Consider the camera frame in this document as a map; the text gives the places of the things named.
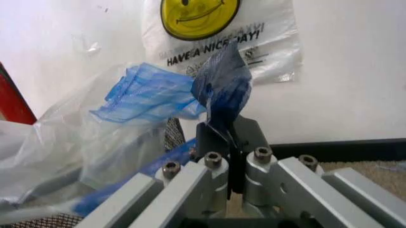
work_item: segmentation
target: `metal nut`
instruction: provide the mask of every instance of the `metal nut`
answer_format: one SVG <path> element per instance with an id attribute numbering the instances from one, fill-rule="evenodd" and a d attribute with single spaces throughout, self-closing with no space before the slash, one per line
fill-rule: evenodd
<path id="1" fill-rule="evenodd" d="M 309 169 L 311 169 L 313 172 L 316 171 L 317 165 L 319 164 L 319 161 L 317 161 L 315 157 L 308 154 L 302 154 L 301 156 L 299 156 L 299 161 L 307 166 Z"/>
<path id="2" fill-rule="evenodd" d="M 172 179 L 181 170 L 181 165 L 177 161 L 168 161 L 164 166 L 162 166 L 162 173 L 164 177 Z"/>
<path id="3" fill-rule="evenodd" d="M 267 164 L 271 161 L 272 151 L 268 147 L 257 147 L 254 151 L 255 159 L 262 164 Z"/>
<path id="4" fill-rule="evenodd" d="M 204 164 L 208 168 L 219 168 L 222 165 L 222 156 L 217 152 L 208 152 L 204 156 Z"/>

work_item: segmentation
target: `yellow smiley face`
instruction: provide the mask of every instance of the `yellow smiley face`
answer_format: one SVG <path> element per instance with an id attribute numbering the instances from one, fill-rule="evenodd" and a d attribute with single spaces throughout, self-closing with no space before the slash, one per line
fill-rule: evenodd
<path id="1" fill-rule="evenodd" d="M 203 39 L 223 30 L 239 5 L 240 0 L 162 0 L 162 24 L 173 37 Z"/>

